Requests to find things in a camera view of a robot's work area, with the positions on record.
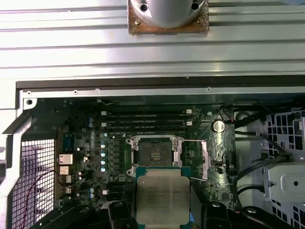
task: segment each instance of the chip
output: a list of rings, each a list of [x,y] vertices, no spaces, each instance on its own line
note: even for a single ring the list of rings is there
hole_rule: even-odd
[[[222,193],[221,197],[222,197],[222,200],[228,200],[229,199],[229,193]]]

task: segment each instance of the metal bracket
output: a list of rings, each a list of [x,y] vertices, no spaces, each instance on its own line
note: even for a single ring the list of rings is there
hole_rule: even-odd
[[[180,159],[182,153],[183,138],[175,135],[136,135],[126,140],[126,143],[132,147],[132,167],[126,171],[127,175],[135,177],[135,170],[138,166],[134,163],[134,151],[139,151],[139,142],[142,138],[169,138],[172,142],[173,166],[182,167]]]
[[[23,110],[33,109],[37,104],[37,98],[23,99]]]
[[[208,180],[208,170],[211,167],[211,159],[208,151],[206,150],[206,142],[202,141],[201,145],[202,145],[202,156],[204,159],[202,179]]]

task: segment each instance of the screw hole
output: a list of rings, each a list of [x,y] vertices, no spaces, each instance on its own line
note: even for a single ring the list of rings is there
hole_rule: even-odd
[[[146,5],[142,5],[142,6],[140,6],[140,10],[141,10],[142,12],[145,12],[145,11],[148,10],[148,7],[147,7]]]
[[[192,10],[197,10],[199,8],[199,5],[197,3],[192,4]]]

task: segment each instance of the cpu socket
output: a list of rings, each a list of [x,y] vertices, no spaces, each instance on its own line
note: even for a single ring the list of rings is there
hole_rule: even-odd
[[[183,138],[175,135],[136,135],[126,140],[132,147],[132,167],[127,174],[135,177],[137,166],[182,167]]]

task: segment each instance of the mesh grille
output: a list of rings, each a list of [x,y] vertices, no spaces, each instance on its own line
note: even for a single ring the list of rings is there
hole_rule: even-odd
[[[20,178],[13,189],[12,229],[19,229],[24,216],[26,197],[38,177],[54,169],[54,140],[22,142]],[[28,200],[25,229],[53,210],[54,173],[43,176],[33,187]]]

